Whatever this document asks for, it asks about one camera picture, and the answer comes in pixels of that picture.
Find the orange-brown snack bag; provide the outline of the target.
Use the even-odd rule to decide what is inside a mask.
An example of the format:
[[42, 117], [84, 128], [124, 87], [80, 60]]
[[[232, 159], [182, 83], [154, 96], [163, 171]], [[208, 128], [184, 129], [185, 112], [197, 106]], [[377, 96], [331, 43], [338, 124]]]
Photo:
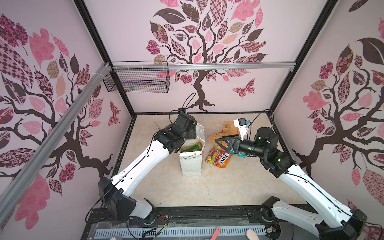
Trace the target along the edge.
[[232, 135], [236, 135], [236, 136], [240, 135], [238, 128], [235, 127], [235, 124], [233, 121], [225, 122], [222, 130], [219, 133], [209, 136], [209, 141], [214, 145], [216, 149], [222, 150], [222, 148], [218, 144], [216, 144], [215, 140], [226, 137], [226, 136], [232, 136]]

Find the teal pink snack packet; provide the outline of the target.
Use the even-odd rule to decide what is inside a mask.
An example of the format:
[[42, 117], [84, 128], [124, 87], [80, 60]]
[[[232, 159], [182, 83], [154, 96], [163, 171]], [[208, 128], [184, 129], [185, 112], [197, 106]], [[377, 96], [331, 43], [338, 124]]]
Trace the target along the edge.
[[246, 158], [246, 157], [247, 157], [247, 155], [246, 155], [245, 153], [237, 153], [237, 154], [235, 154], [235, 153], [232, 151], [231, 154], [232, 154], [232, 155], [236, 155], [236, 156], [241, 157], [241, 158]]

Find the orange candy snack packet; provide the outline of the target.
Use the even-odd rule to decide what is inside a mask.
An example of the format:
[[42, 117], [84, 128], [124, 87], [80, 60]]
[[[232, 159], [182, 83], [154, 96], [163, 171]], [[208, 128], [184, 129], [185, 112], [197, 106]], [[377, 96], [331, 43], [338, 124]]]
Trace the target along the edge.
[[232, 154], [226, 153], [223, 150], [213, 148], [209, 152], [206, 162], [220, 169], [224, 169], [229, 164], [232, 156]]

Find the white patterned paper gift bag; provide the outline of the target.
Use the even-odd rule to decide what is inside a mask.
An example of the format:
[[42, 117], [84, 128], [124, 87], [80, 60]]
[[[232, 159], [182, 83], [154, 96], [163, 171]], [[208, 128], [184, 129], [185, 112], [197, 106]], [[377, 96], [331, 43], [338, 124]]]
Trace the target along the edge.
[[205, 130], [200, 124], [197, 124], [197, 138], [193, 140], [186, 140], [182, 148], [191, 146], [194, 143], [201, 142], [203, 148], [199, 152], [179, 153], [180, 165], [182, 175], [184, 177], [200, 176], [202, 174], [203, 153], [205, 150]]

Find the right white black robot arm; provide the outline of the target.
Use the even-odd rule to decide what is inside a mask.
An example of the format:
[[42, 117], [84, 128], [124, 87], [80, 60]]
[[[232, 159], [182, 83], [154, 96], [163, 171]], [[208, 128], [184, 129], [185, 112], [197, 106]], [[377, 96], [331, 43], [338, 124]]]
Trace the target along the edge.
[[352, 210], [328, 194], [297, 165], [278, 150], [278, 135], [271, 128], [259, 128], [254, 140], [225, 136], [215, 142], [227, 153], [244, 153], [260, 158], [263, 167], [294, 189], [315, 210], [313, 213], [270, 197], [263, 203], [267, 217], [290, 222], [320, 240], [356, 240], [367, 216]]

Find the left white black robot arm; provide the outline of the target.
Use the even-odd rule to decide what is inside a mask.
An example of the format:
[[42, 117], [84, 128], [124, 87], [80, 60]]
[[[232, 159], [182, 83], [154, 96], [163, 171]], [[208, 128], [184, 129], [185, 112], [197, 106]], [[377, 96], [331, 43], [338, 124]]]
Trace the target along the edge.
[[147, 199], [137, 200], [132, 194], [141, 180], [163, 159], [181, 150], [186, 140], [197, 137], [197, 120], [179, 113], [174, 123], [154, 133], [149, 146], [124, 170], [99, 183], [100, 198], [117, 221], [138, 217], [151, 223], [156, 207]]

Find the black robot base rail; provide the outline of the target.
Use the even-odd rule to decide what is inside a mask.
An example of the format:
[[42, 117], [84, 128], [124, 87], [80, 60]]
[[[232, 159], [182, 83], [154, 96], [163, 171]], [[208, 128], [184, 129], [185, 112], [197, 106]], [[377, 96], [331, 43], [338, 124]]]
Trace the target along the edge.
[[[156, 217], [151, 223], [145, 223], [138, 217], [129, 217], [117, 221], [106, 208], [94, 209], [81, 236], [83, 240], [94, 240], [98, 229], [152, 228], [164, 230], [169, 227], [225, 227], [225, 226], [265, 226], [267, 233], [259, 236], [262, 240], [316, 240], [312, 233], [284, 220], [266, 216], [263, 205], [249, 206], [199, 206], [199, 207], [158, 207]], [[207, 238], [141, 238], [134, 240], [205, 240]], [[246, 236], [219, 237], [219, 240], [244, 240]]]

